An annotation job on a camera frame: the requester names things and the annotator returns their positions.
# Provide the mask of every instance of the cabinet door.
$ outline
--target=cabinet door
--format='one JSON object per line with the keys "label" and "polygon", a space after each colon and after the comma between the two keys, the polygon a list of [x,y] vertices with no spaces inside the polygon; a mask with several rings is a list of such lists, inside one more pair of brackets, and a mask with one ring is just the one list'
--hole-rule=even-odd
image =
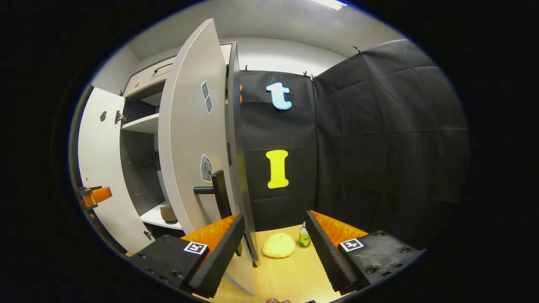
{"label": "cabinet door", "polygon": [[[159,112],[163,181],[185,233],[220,219],[213,195],[193,193],[195,186],[211,186],[202,177],[203,155],[210,159],[212,172],[223,170],[233,213],[237,209],[226,147],[225,78],[226,63],[213,19],[209,19],[194,31],[176,56],[165,82]],[[254,294],[251,256],[245,240],[242,242],[242,258],[234,255],[225,278]]]}
{"label": "cabinet door", "polygon": [[120,122],[114,123],[116,111],[122,113],[125,98],[94,88],[84,108],[79,129],[79,170],[85,187],[110,187],[112,197],[94,209],[107,231],[129,253],[150,244],[123,179],[120,161]]}

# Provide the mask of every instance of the white cabinet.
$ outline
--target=white cabinet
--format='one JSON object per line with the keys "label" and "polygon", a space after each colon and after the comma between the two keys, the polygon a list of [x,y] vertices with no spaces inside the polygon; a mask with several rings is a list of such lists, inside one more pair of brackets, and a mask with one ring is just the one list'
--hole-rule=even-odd
{"label": "white cabinet", "polygon": [[[130,253],[153,241],[144,235],[144,223],[190,233],[220,219],[215,197],[193,192],[195,186],[211,186],[201,177],[203,154],[213,173],[224,172],[232,213],[241,211],[246,222],[252,218],[240,189],[245,191],[246,180],[231,173],[237,171],[237,161],[229,155],[231,134],[237,133],[230,128],[237,123],[230,121],[233,112],[226,108],[227,102],[239,105],[239,79],[227,78],[232,70],[239,73],[237,55],[231,60],[236,50],[235,44],[219,44],[209,19],[177,56],[133,75],[124,96],[94,88],[79,131],[80,172],[84,186],[111,188],[113,197],[95,212]],[[235,66],[230,71],[229,63]],[[227,95],[231,87],[237,91],[234,96]],[[102,111],[107,111],[104,122],[99,120]],[[126,120],[114,123],[116,111]],[[160,207],[168,203],[177,223],[161,218]],[[253,232],[246,230],[242,240],[249,248],[255,243],[251,227]],[[249,249],[241,257],[234,255],[225,277],[254,294],[252,259]]]}

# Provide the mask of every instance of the drawer handle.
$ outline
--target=drawer handle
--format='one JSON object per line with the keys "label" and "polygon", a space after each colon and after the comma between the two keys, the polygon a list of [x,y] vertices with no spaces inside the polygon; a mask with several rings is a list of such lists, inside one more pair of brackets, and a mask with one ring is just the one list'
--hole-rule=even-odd
{"label": "drawer handle", "polygon": [[163,66],[161,66],[161,67],[156,68],[156,69],[154,70],[154,74],[155,74],[159,69],[161,69],[161,68],[163,68],[163,67],[165,67],[165,66],[172,65],[172,64],[174,64],[174,63],[169,63],[169,64],[166,64],[166,65],[163,65]]}

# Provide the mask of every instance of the black curtain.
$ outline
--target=black curtain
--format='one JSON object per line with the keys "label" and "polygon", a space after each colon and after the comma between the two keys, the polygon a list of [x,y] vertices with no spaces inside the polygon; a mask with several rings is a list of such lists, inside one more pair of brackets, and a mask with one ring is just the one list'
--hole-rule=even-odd
{"label": "black curtain", "polygon": [[468,127],[442,70],[409,40],[315,78],[316,210],[423,249],[446,226],[469,162]]}
{"label": "black curtain", "polygon": [[[468,127],[443,72],[409,40],[348,58],[311,81],[241,73],[246,169],[257,231],[314,209],[417,249],[446,226],[468,169]],[[266,86],[289,87],[286,111]],[[289,186],[269,189],[265,153],[289,152]]]}
{"label": "black curtain", "polygon": [[[292,102],[290,109],[282,111],[273,106],[266,86],[275,82],[290,89],[285,94],[285,99]],[[242,71],[240,83],[245,166],[255,229],[264,231],[301,224],[305,210],[314,209],[316,193],[312,81],[290,73]],[[270,161],[266,152],[276,149],[288,152],[285,175],[289,185],[270,189]]]}

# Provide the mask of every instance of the drawer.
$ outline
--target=drawer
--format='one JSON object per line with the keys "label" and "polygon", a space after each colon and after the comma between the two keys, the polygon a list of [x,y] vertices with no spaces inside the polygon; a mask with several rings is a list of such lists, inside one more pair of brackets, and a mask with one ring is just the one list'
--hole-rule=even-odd
{"label": "drawer", "polygon": [[128,98],[149,86],[164,82],[167,79],[168,72],[172,68],[172,63],[174,63],[175,58],[176,57],[172,57],[163,60],[131,76],[127,83],[126,90],[123,92],[123,96]]}

